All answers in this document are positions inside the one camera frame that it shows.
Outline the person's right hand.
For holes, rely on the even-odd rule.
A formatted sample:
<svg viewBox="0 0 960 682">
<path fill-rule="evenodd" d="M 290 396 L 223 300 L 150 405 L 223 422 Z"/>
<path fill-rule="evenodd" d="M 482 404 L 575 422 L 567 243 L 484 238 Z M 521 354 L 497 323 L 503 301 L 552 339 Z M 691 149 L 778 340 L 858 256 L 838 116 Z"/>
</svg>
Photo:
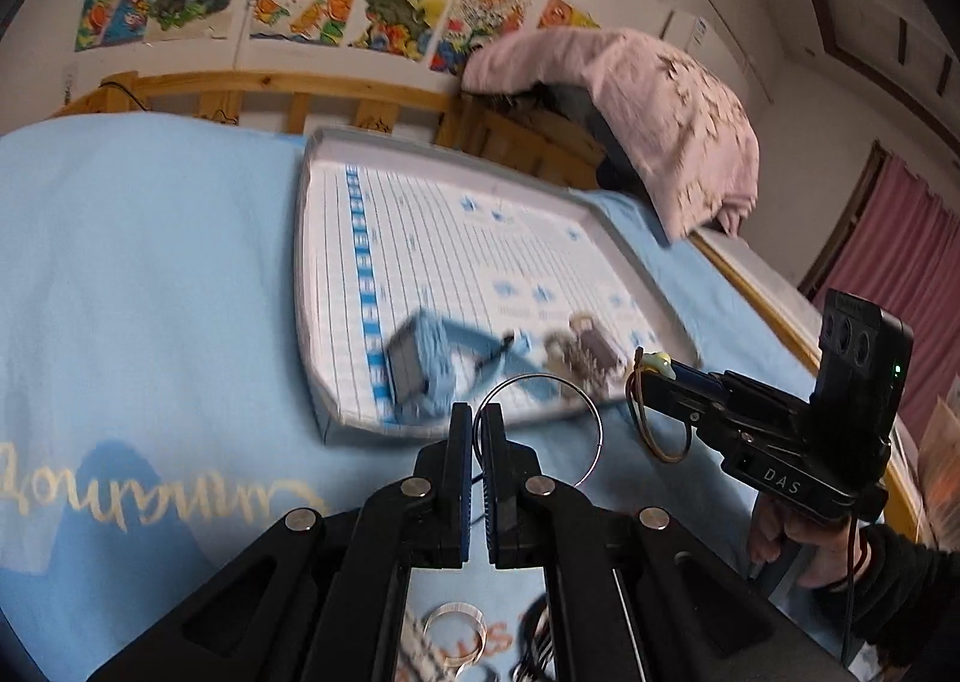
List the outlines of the person's right hand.
<svg viewBox="0 0 960 682">
<path fill-rule="evenodd" d="M 871 563 L 869 544 L 852 522 L 843 526 L 817 524 L 768 495 L 755 500 L 747 536 L 747 554 L 752 563 L 773 563 L 786 551 L 784 539 L 812 549 L 812 557 L 797 584 L 807 590 L 843 588 L 848 575 L 858 579 Z"/>
</svg>

